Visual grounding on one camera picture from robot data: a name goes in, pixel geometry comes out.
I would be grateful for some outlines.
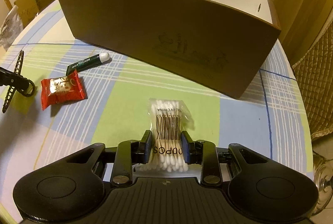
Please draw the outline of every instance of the red candy wrapper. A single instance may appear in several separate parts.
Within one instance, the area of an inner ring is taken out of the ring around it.
[[[43,110],[49,105],[71,100],[83,100],[86,96],[76,70],[68,76],[43,79],[41,84]]]

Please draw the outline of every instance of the quilted chair cover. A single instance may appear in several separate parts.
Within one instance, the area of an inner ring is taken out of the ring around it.
[[[333,23],[293,69],[304,101],[311,140],[333,132]]]

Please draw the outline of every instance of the tablecloth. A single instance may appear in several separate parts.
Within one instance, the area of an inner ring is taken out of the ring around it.
[[[193,140],[219,147],[240,143],[313,178],[307,117],[279,41],[239,100],[109,51],[112,62],[79,73],[87,99],[45,111],[40,81],[64,76],[69,64],[103,49],[73,37],[57,0],[7,52],[0,48],[0,65],[13,70],[21,49],[21,74],[34,81],[37,93],[31,98],[16,93],[0,115],[0,216],[8,223],[21,220],[12,191],[22,176],[94,142],[117,146],[140,139],[150,128],[149,98],[183,100],[195,122],[189,130]],[[7,89],[0,87],[1,104]]]

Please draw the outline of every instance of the barcode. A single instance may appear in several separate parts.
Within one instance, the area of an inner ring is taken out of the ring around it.
[[[180,118],[156,117],[156,130],[158,133],[158,139],[179,140]]]

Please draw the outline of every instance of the white cap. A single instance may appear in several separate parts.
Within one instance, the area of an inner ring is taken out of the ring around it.
[[[101,63],[103,63],[109,59],[110,59],[110,55],[108,52],[102,52],[99,54],[99,60],[101,61]]]

